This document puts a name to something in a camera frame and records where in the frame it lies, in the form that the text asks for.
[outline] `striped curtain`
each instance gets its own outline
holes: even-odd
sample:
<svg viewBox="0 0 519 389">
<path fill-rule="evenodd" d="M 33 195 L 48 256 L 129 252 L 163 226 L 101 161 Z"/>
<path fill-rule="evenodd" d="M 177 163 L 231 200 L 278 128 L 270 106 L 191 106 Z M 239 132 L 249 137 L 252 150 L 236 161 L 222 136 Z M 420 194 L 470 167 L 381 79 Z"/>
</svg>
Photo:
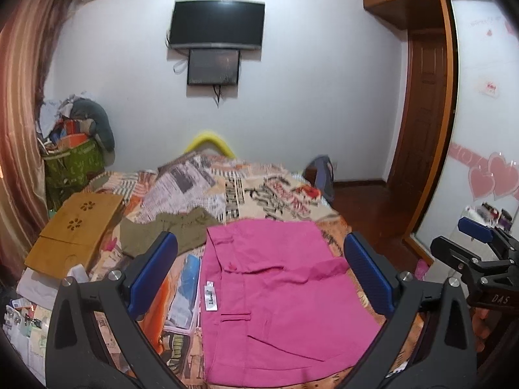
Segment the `striped curtain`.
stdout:
<svg viewBox="0 0 519 389">
<path fill-rule="evenodd" d="M 13 277 L 48 221 L 35 115 L 61 1 L 22 0 L 0 32 L 0 263 Z"/>
</svg>

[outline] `blue gripper pad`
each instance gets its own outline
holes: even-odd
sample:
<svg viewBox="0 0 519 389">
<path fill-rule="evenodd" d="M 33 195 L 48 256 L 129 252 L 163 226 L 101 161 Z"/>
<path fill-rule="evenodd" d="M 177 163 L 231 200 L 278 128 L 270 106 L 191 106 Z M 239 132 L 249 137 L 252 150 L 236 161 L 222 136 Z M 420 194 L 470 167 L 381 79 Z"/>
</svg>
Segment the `blue gripper pad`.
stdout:
<svg viewBox="0 0 519 389">
<path fill-rule="evenodd" d="M 397 271 L 388 260 L 373 250 L 358 232 L 344 239 L 344 257 L 378 314 L 390 317 L 398 301 Z"/>
<path fill-rule="evenodd" d="M 133 320 L 137 320 L 139 316 L 149 310 L 177 253 L 178 243 L 175 235 L 162 231 L 148 252 L 140 254 L 133 260 L 136 266 L 139 265 L 136 270 L 140 270 L 138 275 L 128 277 L 131 281 L 129 283 L 128 314 Z"/>
<path fill-rule="evenodd" d="M 488 244 L 494 239 L 492 229 L 469 218 L 461 218 L 458 221 L 458 229 L 482 243 Z"/>
</svg>

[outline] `television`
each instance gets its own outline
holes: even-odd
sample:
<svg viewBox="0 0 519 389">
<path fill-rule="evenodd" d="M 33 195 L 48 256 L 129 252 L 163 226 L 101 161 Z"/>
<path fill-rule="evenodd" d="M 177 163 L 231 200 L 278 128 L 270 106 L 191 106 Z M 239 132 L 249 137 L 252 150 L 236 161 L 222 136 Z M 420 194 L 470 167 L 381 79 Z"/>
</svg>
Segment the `television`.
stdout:
<svg viewBox="0 0 519 389">
<path fill-rule="evenodd" d="M 176 1 L 170 48 L 258 50 L 263 42 L 265 3 L 236 0 Z"/>
<path fill-rule="evenodd" d="M 187 65 L 188 85 L 237 85 L 239 50 L 192 49 Z"/>
</svg>

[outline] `brown floor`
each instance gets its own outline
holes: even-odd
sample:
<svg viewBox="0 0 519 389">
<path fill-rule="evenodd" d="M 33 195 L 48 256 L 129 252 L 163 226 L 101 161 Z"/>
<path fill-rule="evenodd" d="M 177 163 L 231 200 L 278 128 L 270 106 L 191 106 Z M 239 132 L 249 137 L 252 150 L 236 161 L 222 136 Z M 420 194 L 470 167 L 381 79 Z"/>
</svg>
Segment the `brown floor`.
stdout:
<svg viewBox="0 0 519 389">
<path fill-rule="evenodd" d="M 386 186 L 336 188 L 333 208 L 399 272 L 414 272 L 419 256 L 402 243 L 413 209 L 402 206 Z"/>
</svg>

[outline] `green laundry basket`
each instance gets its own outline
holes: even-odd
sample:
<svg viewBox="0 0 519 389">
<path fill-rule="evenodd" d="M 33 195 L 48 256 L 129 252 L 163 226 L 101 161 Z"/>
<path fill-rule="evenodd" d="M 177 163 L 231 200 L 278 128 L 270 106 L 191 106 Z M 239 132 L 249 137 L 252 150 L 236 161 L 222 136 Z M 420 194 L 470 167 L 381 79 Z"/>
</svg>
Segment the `green laundry basket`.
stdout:
<svg viewBox="0 0 519 389">
<path fill-rule="evenodd" d="M 47 208 L 58 210 L 73 193 L 104 170 L 103 156 L 94 139 L 72 149 L 43 157 Z"/>
</svg>

